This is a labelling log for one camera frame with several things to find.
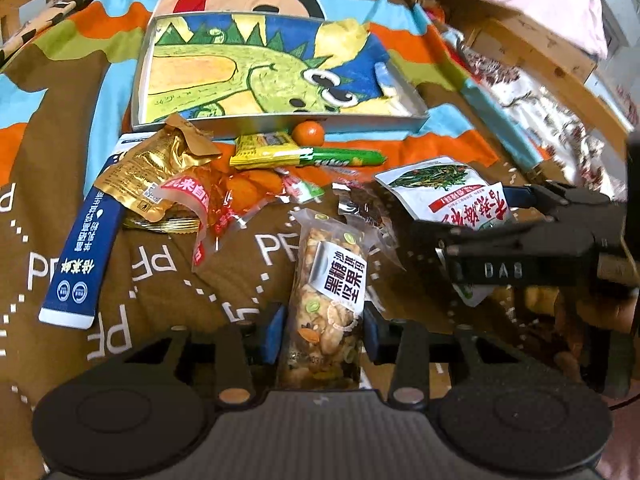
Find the seaweed image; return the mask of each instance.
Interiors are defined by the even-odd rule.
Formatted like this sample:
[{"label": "seaweed image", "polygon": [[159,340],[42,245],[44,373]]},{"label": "seaweed image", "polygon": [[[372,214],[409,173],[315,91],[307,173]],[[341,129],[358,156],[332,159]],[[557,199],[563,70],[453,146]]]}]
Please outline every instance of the seaweed image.
[{"label": "seaweed image", "polygon": [[452,186],[465,183],[468,167],[458,164],[441,164],[407,171],[389,184],[391,187],[433,187],[448,191]]}]

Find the dinosaur eye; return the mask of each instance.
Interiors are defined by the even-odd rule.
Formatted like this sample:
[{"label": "dinosaur eye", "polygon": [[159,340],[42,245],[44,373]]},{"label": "dinosaur eye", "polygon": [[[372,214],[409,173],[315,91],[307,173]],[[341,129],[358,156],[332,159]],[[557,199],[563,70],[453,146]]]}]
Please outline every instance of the dinosaur eye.
[{"label": "dinosaur eye", "polygon": [[309,68],[305,70],[302,73],[302,77],[312,85],[323,88],[333,88],[340,84],[340,76],[328,70],[320,70],[319,68]]},{"label": "dinosaur eye", "polygon": [[349,108],[358,104],[358,98],[351,92],[339,88],[325,88],[320,95],[333,106]]}]

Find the bedsheet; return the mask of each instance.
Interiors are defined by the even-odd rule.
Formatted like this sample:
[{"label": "bedsheet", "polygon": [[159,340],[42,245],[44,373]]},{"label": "bedsheet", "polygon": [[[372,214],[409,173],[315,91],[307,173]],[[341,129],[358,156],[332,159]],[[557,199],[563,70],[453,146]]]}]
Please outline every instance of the bedsheet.
[{"label": "bedsheet", "polygon": [[[10,389],[20,399],[10,413],[16,428],[57,384],[161,330],[180,324],[210,331],[270,301],[288,300],[299,228],[290,206],[270,205],[196,274],[190,264],[193,235],[121,231],[94,326],[83,331],[38,322],[83,196],[118,136],[130,130],[134,72],[148,20],[156,11],[178,8],[268,10],[367,23],[425,99],[430,117],[416,134],[331,134],[330,146],[382,150],[388,157],[383,169],[449,155],[489,182],[524,184],[532,171],[562,178],[545,152],[450,58],[424,11],[405,0],[79,0],[74,12],[27,38],[0,72],[0,390]],[[233,146],[219,147],[225,163]],[[379,170],[364,171],[372,176]],[[299,174],[321,186],[330,183],[318,168]],[[414,253],[404,239],[407,213],[391,195],[383,196],[401,234],[399,256],[407,269],[379,253],[371,257],[367,291],[387,315],[420,320],[436,332],[471,324],[533,354],[544,352],[514,314],[511,290],[499,289],[476,309],[462,306],[431,255]],[[331,192],[312,206],[337,217]],[[90,265],[81,268],[91,271]],[[380,377],[369,374],[374,386]],[[4,477],[36,478],[42,462],[33,442],[28,436],[10,438],[12,430],[3,427]]]}]

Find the gold foil package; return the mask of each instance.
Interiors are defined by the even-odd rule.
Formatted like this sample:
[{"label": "gold foil package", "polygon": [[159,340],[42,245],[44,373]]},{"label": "gold foil package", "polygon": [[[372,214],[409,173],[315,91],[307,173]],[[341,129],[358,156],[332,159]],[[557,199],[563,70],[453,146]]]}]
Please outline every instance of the gold foil package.
[{"label": "gold foil package", "polygon": [[188,168],[202,166],[220,156],[220,150],[191,123],[172,114],[165,126],[129,150],[107,168],[94,186],[148,222],[158,222],[173,205],[156,198],[153,190]]}]

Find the white snack pouch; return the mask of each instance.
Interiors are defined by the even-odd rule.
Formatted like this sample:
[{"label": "white snack pouch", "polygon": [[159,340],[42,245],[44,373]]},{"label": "white snack pouch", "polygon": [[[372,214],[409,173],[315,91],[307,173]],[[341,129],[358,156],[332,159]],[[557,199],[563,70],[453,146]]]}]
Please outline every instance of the white snack pouch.
[{"label": "white snack pouch", "polygon": [[[487,184],[471,167],[448,156],[394,168],[377,174],[376,180],[397,196],[416,220],[480,230],[511,219],[502,184]],[[442,252],[438,257],[442,261]],[[478,305],[495,288],[453,287],[468,306]]]}]

